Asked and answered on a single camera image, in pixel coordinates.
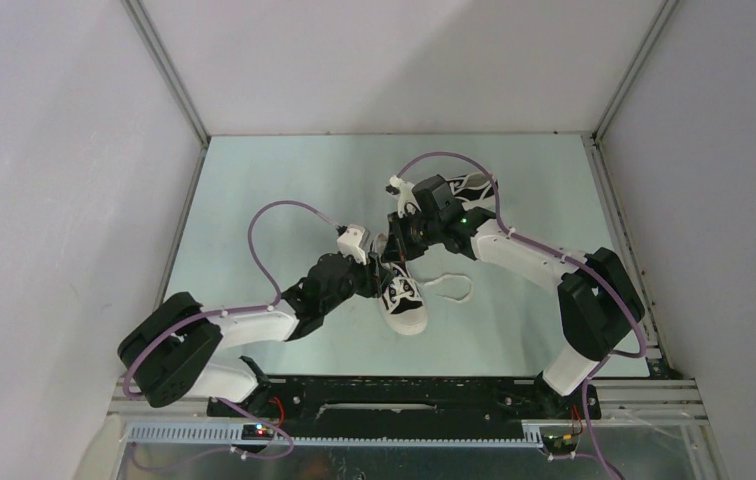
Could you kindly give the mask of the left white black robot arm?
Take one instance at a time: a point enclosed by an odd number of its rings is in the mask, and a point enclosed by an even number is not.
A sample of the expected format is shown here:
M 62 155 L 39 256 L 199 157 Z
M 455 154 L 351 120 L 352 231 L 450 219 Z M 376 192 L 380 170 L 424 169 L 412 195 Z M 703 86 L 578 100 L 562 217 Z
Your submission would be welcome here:
M 270 305 L 204 311 L 190 293 L 176 293 L 119 344 L 123 393 L 153 408 L 185 397 L 223 398 L 244 415 L 258 416 L 270 403 L 263 371 L 248 357 L 228 366 L 214 363 L 214 356 L 237 346 L 304 338 L 352 297 L 378 297 L 392 277 L 375 255 L 360 264 L 334 253 L 321 256 Z

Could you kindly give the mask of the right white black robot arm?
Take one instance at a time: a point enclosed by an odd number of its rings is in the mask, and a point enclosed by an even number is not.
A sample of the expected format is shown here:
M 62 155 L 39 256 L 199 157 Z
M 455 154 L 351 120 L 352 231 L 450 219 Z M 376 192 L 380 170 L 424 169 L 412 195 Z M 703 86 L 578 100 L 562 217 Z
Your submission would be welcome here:
M 503 228 L 494 211 L 466 207 L 440 175 L 418 184 L 394 176 L 387 190 L 397 210 L 388 217 L 383 261 L 406 263 L 441 245 L 512 271 L 557 297 L 566 344 L 542 371 L 535 402 L 547 417 L 564 416 L 576 403 L 574 391 L 645 314 L 619 256 L 606 248 L 588 254 L 522 239 Z

